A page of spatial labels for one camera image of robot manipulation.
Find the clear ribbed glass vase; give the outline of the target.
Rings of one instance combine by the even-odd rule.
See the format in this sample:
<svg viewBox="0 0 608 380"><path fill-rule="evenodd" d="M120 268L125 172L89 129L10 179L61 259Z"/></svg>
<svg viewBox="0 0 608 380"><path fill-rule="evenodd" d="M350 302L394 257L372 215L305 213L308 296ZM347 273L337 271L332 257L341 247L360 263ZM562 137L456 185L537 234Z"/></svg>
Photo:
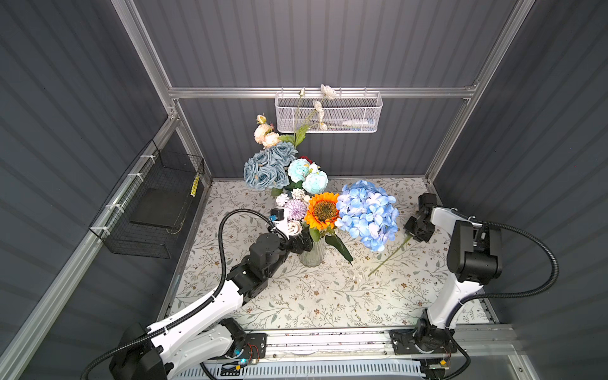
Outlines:
<svg viewBox="0 0 608 380"><path fill-rule="evenodd" d="M326 244L323 242L314 242L310 251L303 251L299 255L299 261L305 267L315 268L324 261L325 255Z"/></svg>

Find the pink peach flower bunch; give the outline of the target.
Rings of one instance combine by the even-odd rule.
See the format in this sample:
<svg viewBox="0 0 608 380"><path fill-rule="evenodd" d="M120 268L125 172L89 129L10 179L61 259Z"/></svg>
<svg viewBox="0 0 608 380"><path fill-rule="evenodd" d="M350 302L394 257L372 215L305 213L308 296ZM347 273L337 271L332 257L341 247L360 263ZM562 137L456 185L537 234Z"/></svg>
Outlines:
<svg viewBox="0 0 608 380"><path fill-rule="evenodd" d="M303 220L307 215L310 195L303 199L292 199L287 193L282 193L275 198L275 205L284 209L288 225L285 234L288 237L296 236L303 230Z"/></svg>

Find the blue purple glass vase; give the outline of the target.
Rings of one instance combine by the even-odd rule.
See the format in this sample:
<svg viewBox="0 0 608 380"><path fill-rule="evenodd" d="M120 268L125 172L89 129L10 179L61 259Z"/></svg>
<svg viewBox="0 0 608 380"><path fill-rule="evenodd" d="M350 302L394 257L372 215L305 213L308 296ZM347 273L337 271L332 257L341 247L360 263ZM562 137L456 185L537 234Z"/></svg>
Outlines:
<svg viewBox="0 0 608 380"><path fill-rule="evenodd" d="M303 198L306 198L308 196L308 193L304 189L302 189L302 188L288 189L287 190L287 194L292 199L303 199Z"/></svg>

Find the blue hydrangea flower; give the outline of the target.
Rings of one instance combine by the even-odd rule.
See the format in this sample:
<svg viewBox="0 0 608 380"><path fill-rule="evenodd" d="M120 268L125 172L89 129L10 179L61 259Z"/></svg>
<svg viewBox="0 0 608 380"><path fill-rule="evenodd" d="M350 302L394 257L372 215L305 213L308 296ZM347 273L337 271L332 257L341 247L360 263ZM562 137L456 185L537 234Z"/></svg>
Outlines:
<svg viewBox="0 0 608 380"><path fill-rule="evenodd" d="M358 180L345 185L337 198L335 227L346 231L372 252L382 252L398 232L397 200L384 188Z"/></svg>

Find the pale blue peony stem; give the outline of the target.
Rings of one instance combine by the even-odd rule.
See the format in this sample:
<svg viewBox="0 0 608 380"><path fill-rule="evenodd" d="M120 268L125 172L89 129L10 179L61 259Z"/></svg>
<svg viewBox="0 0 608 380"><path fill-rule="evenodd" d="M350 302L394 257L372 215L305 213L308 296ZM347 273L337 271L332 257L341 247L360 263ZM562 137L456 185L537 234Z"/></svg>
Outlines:
<svg viewBox="0 0 608 380"><path fill-rule="evenodd" d="M316 163L309 164L301 158L288 166L288 177L289 189L302 188L313 195L324 193L329 183L328 175L320 169L320 166Z"/></svg>

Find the dusty blue rose bunch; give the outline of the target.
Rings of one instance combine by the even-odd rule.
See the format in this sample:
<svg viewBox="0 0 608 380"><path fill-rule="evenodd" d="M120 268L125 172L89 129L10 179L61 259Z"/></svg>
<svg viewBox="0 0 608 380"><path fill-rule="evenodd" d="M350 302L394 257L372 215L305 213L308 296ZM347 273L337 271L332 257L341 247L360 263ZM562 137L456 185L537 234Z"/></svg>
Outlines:
<svg viewBox="0 0 608 380"><path fill-rule="evenodd" d="M244 165L245 184L257 191L285 188L290 184L288 166L296 160L298 151L291 142L261 150Z"/></svg>

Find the white peony flower stem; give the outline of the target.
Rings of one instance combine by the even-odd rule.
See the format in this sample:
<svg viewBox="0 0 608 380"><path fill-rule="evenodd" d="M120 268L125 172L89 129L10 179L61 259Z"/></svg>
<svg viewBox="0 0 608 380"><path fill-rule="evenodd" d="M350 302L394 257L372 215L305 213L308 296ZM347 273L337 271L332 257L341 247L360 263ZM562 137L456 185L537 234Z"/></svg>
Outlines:
<svg viewBox="0 0 608 380"><path fill-rule="evenodd" d="M268 123L265 115L256 116L257 127L254 132L254 140L264 149L275 147L281 142L280 134L275 132L274 127Z"/></svg>

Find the white poppy flower stem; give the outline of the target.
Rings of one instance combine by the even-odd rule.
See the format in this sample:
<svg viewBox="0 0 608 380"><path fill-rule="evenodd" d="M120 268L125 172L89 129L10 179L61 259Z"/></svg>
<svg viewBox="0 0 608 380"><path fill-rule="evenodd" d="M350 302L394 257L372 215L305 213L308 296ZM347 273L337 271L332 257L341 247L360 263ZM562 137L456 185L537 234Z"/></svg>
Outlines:
<svg viewBox="0 0 608 380"><path fill-rule="evenodd" d="M311 128L317 127L321 131L327 131L328 126L324 122L325 111L323 109L323 102L325 100L333 100L337 97L337 92L330 86L321 84L320 86L321 100L313 101L313 110L305 117L302 125L294 130L292 135L285 135L281 137L283 142L291 143L294 147L300 145L307 137L308 131Z"/></svg>

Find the peach carnation flower stem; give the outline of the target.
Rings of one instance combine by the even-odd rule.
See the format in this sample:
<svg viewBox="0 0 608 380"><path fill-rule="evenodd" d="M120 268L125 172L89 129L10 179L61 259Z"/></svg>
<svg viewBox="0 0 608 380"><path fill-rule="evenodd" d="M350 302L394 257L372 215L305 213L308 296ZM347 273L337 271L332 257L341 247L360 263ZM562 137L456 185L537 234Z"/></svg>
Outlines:
<svg viewBox="0 0 608 380"><path fill-rule="evenodd" d="M392 253L390 253L389 256L387 256L380 264L378 264L374 269L372 269L367 274L367 276L368 277L373 276L376 272L378 272L385 264L387 264L396 255L404 253L408 249L409 243L411 242L412 239L413 239L413 236L411 234L406 234L404 242L402 242L402 244L400 244L399 247L397 247Z"/></svg>

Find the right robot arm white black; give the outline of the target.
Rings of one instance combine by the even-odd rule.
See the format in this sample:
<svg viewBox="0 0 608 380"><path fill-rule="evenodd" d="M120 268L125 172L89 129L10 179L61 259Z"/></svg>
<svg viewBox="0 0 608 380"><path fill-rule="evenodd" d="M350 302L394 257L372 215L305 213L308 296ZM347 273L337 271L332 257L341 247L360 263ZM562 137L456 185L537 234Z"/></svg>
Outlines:
<svg viewBox="0 0 608 380"><path fill-rule="evenodd" d="M413 343L422 353L449 345L448 334L454 332L465 297L475 295L503 271L500 228L441 207L437 195L424 193L418 198L418 211L405 223L405 231L418 242L429 242L436 229L451 238L446 254L450 274L437 300L416 323Z"/></svg>

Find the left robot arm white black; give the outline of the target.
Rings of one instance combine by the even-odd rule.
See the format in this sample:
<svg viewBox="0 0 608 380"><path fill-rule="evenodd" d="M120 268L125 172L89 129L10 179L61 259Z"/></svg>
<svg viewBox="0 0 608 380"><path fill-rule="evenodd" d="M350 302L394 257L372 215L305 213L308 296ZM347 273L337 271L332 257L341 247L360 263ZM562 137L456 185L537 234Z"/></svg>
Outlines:
<svg viewBox="0 0 608 380"><path fill-rule="evenodd" d="M269 279L290 253L301 254L313 248L308 231L283 239L277 233L262 234L242 261L226 275L218 295L204 300L147 328L135 324L121 338L125 345L155 329L160 335L117 353L109 364L115 379L174 379L180 373L209 359L226 354L238 356L245 345L245 332L231 317L268 286Z"/></svg>

